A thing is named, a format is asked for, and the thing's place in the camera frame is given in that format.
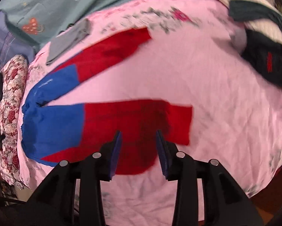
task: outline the gray cloth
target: gray cloth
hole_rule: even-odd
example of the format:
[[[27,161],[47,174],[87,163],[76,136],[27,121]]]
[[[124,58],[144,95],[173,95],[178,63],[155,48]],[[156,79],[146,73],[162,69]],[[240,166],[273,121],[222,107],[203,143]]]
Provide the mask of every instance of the gray cloth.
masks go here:
[[[51,65],[65,52],[73,48],[77,43],[90,34],[91,23],[83,19],[71,27],[67,32],[52,39],[46,65]]]
[[[230,0],[229,16],[238,22],[270,19],[282,32],[282,15],[260,3],[245,0]]]
[[[241,54],[247,46],[247,34],[245,28],[238,28],[230,35],[231,44]]]

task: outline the floral pattern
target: floral pattern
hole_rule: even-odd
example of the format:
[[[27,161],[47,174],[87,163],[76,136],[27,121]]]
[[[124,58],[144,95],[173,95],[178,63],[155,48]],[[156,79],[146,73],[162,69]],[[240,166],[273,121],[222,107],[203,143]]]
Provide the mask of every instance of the floral pattern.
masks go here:
[[[21,55],[14,56],[3,67],[3,99],[0,102],[1,133],[6,138],[0,151],[0,171],[2,178],[10,185],[22,187],[19,178],[19,160],[17,155],[18,113],[26,86],[28,64]]]
[[[157,28],[162,29],[166,34],[170,31],[176,31],[183,26],[183,23],[189,23],[199,27],[201,20],[198,18],[191,18],[185,13],[175,7],[171,7],[168,11],[155,10],[149,7],[146,11],[140,11],[132,15],[127,14],[122,17],[120,25],[113,22],[108,23],[101,31],[101,34],[111,31],[120,30],[120,27],[138,28],[147,26],[151,30]]]
[[[30,65],[27,75],[27,84],[35,84],[45,76],[45,69],[41,65]]]

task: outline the bed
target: bed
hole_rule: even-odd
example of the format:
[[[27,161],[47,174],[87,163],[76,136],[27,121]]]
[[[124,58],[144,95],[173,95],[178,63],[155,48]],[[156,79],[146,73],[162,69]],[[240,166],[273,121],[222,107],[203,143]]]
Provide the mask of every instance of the bed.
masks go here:
[[[50,44],[29,65],[23,102],[30,89],[68,58],[103,38],[131,27],[147,26],[153,38],[120,65],[87,80],[49,105],[161,98],[192,105],[193,158],[217,158],[248,196],[263,189],[282,165],[282,89],[268,83],[230,44],[243,24],[227,15],[219,0],[133,0],[92,13],[91,35],[46,66]],[[28,159],[21,147],[20,178],[35,189],[52,167]],[[107,224],[171,224],[176,182],[166,182],[158,160],[145,173],[116,175],[101,183]],[[199,181],[199,220],[204,217]]]

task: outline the metal screw head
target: metal screw head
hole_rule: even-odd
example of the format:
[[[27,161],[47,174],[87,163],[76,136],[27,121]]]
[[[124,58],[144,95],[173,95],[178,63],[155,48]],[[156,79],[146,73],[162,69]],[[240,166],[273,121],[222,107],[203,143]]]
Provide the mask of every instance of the metal screw head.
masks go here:
[[[100,152],[95,152],[94,154],[93,154],[93,158],[95,158],[95,159],[98,159],[98,158],[100,158],[101,157],[101,153]]]
[[[176,153],[176,156],[179,157],[179,158],[184,158],[185,157],[185,153],[179,151],[179,152]]]
[[[61,167],[65,167],[67,164],[68,164],[68,161],[66,161],[66,160],[63,160],[63,161],[59,162],[59,165]]]
[[[219,161],[216,160],[216,159],[212,159],[212,160],[210,161],[210,163],[211,163],[211,165],[217,166],[217,165],[219,164]]]

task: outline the floral fabric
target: floral fabric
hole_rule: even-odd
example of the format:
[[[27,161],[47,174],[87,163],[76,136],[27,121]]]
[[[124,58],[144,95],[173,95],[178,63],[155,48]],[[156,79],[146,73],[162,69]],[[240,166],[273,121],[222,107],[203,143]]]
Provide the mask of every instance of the floral fabric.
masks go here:
[[[105,17],[108,18],[112,14],[111,11],[107,13]],[[162,29],[166,34],[169,34],[171,31],[182,28],[185,22],[197,28],[199,28],[202,23],[200,18],[189,17],[173,6],[169,7],[168,10],[149,7],[146,10],[140,10],[133,14],[125,14],[122,16],[120,22],[109,22],[102,28],[101,34],[118,31],[123,28],[140,28],[143,26],[147,26],[151,31]]]
[[[6,138],[0,150],[2,178],[10,185],[21,187],[17,155],[18,113],[26,86],[28,65],[21,55],[14,56],[1,70],[3,74],[3,99],[0,102],[0,128]]]

